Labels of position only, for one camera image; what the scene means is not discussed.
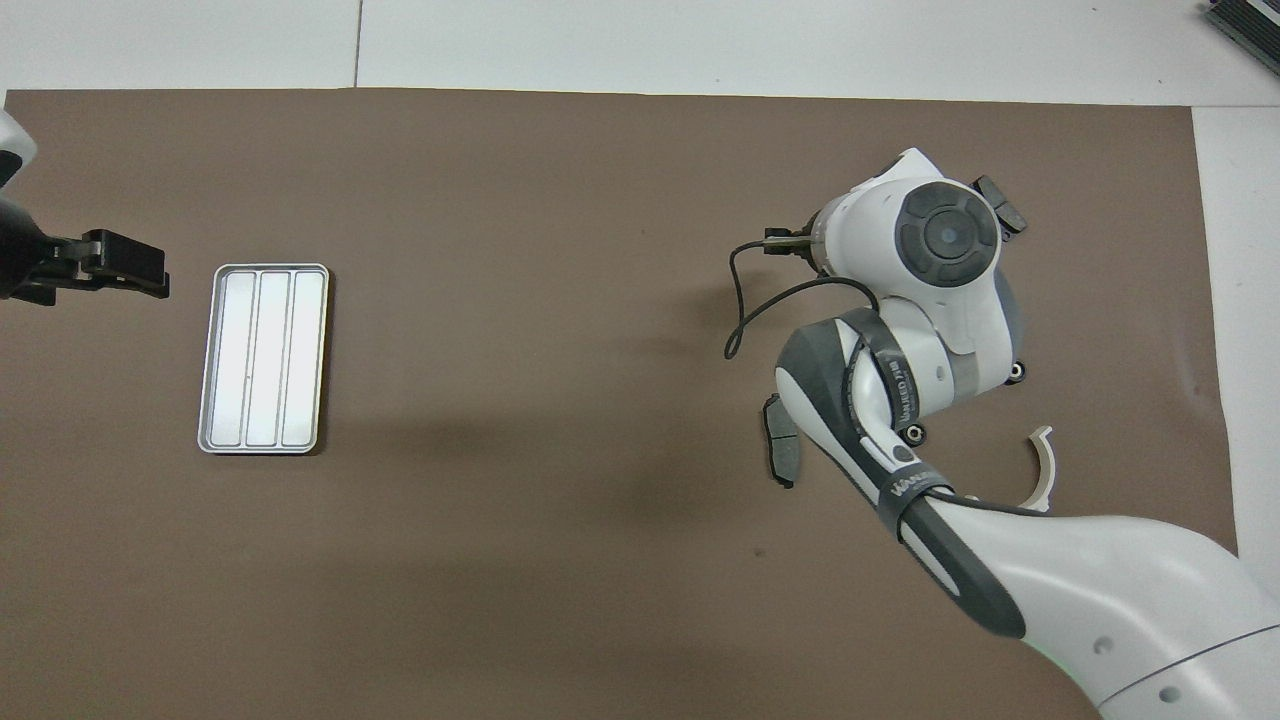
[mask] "silver tray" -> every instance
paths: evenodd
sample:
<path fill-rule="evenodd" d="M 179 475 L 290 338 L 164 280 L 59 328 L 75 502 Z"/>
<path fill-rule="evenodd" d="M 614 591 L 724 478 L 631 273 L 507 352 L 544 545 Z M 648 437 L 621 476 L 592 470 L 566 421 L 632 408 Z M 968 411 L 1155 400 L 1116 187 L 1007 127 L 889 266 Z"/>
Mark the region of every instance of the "silver tray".
<path fill-rule="evenodd" d="M 214 273 L 197 443 L 214 454 L 316 446 L 329 269 L 223 265 Z"/>

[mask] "brown mat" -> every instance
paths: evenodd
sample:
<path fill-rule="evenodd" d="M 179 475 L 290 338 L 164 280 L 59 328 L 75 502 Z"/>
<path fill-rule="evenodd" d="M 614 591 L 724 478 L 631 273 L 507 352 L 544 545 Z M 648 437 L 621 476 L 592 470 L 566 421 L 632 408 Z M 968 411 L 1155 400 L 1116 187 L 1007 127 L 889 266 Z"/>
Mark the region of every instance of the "brown mat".
<path fill-rule="evenodd" d="M 168 251 L 173 297 L 0 305 L 0 716 L 1096 717 L 987 635 L 758 411 L 728 250 L 916 145 L 1032 229 L 1004 265 L 1029 379 L 927 421 L 1016 502 L 1234 548 L 1190 113 L 462 91 L 10 92 L 47 231 Z M 223 263 L 334 274 L 326 441 L 196 448 Z M 744 256 L 749 302 L 808 277 Z"/>

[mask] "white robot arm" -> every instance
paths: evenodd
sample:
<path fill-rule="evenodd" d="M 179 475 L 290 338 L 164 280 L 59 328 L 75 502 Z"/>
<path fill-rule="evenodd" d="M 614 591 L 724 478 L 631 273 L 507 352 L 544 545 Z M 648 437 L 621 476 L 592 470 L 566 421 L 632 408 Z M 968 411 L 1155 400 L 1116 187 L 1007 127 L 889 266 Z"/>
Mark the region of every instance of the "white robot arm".
<path fill-rule="evenodd" d="M 36 141 L 9 113 L 0 110 L 0 188 L 36 158 Z"/>
<path fill-rule="evenodd" d="M 791 336 L 783 406 L 943 592 L 1048 656 L 1103 717 L 1280 717 L 1280 603 L 1235 556 L 1153 520 L 959 497 L 900 439 L 1015 368 L 1020 323 L 997 263 L 1002 227 L 1025 223 L 978 187 L 913 149 L 787 240 L 881 300 Z"/>

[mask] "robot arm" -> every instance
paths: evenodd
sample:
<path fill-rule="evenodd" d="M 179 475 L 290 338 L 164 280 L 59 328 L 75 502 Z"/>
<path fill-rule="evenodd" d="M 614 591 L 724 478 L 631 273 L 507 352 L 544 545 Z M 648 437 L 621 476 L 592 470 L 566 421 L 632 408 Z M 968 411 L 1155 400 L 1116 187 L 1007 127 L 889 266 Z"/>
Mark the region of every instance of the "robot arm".
<path fill-rule="evenodd" d="M 1233 555 L 1153 520 L 960 498 L 899 438 L 1009 378 L 1020 328 L 1000 210 L 1021 218 L 991 197 L 910 150 L 818 214 L 817 264 L 883 300 L 792 334 L 783 406 L 948 597 L 1059 664 L 1103 717 L 1276 717 L 1280 605 Z"/>
<path fill-rule="evenodd" d="M 0 188 L 36 156 L 36 143 L 0 110 Z M 45 234 L 17 202 L 0 195 L 0 300 L 54 305 L 56 288 L 134 290 L 169 297 L 164 251 L 106 229 L 81 240 Z"/>

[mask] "black circular cap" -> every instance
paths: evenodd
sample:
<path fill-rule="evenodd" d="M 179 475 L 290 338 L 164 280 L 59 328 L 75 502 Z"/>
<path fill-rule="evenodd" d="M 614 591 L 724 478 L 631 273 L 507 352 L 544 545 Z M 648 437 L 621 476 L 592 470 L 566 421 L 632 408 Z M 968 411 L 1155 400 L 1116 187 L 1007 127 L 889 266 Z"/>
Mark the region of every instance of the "black circular cap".
<path fill-rule="evenodd" d="M 960 209 L 934 213 L 924 225 L 924 243 L 929 251 L 946 260 L 964 256 L 978 241 L 978 224 Z"/>

